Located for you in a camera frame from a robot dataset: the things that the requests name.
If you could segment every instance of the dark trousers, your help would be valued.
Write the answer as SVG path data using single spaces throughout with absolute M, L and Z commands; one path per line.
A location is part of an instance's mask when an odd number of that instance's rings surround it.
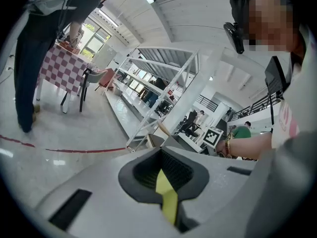
M 152 97 L 153 92 L 149 91 L 146 96 L 143 98 L 144 103 L 148 102 L 150 97 Z
M 194 124 L 192 122 L 186 122 L 180 129 L 180 131 L 182 130 L 186 130 L 186 129 L 191 129 L 194 128 Z
M 138 96 L 141 97 L 146 92 L 146 89 L 143 87 L 142 90 L 139 92 Z
M 53 38 L 36 40 L 28 38 L 27 33 L 22 32 L 16 45 L 14 65 L 15 107 L 18 122 L 24 132 L 31 130 L 36 82 L 43 60 L 52 42 Z
M 155 104 L 155 102 L 157 101 L 158 98 L 159 98 L 159 97 L 158 97 L 158 95 L 156 95 L 156 94 L 153 94 L 153 95 L 150 97 L 150 99 L 149 99 L 149 101 L 150 101 L 149 107 L 150 107 L 150 108 L 153 107 L 153 105 Z

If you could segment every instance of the red chair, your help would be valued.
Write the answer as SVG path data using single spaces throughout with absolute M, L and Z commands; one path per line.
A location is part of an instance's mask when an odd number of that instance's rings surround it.
M 105 76 L 103 76 L 102 77 L 102 79 L 99 81 L 99 86 L 95 89 L 95 91 L 99 88 L 99 87 L 107 87 L 108 85 L 109 85 L 109 87 L 112 87 L 113 88 L 113 86 L 112 86 L 112 82 L 110 82 L 111 81 L 111 79 L 112 79 L 112 77 L 113 77 L 113 75 L 114 75 L 114 71 L 113 71 L 113 69 L 111 69 L 111 68 L 109 68 L 109 69 L 105 69 L 105 70 L 102 70 L 102 71 L 108 71 L 106 74 L 105 74 Z

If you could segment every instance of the hand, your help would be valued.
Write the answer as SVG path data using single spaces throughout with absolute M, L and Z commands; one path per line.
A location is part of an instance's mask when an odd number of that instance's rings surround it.
M 74 40 L 71 40 L 70 41 L 70 46 L 72 47 L 72 48 L 75 48 L 75 47 L 77 47 L 77 45 L 78 45 L 78 38 L 75 38 Z
M 221 140 L 216 145 L 216 153 L 223 153 L 224 156 L 227 155 L 225 141 Z

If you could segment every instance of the black railing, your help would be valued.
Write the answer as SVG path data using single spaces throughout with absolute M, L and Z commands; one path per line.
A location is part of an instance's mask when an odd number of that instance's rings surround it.
M 207 99 L 202 95 L 199 95 L 196 101 L 205 106 L 206 108 L 210 109 L 212 112 L 214 112 L 218 107 L 218 105 L 215 102 L 211 101 L 210 99 Z
M 276 98 L 275 94 L 271 95 L 271 99 L 272 99 L 272 105 L 275 105 L 281 101 L 280 99 Z M 240 119 L 243 117 L 247 117 L 249 115 L 260 112 L 260 111 L 267 109 L 269 107 L 270 107 L 269 97 L 268 97 L 268 95 L 266 95 L 265 97 L 258 100 L 257 102 L 254 102 L 252 104 L 252 106 L 248 106 L 248 107 L 244 108 L 243 110 L 240 110 L 239 112 L 235 113 L 232 116 L 232 118 L 230 119 L 230 121 L 234 121 L 234 120 L 237 120 L 237 119 Z

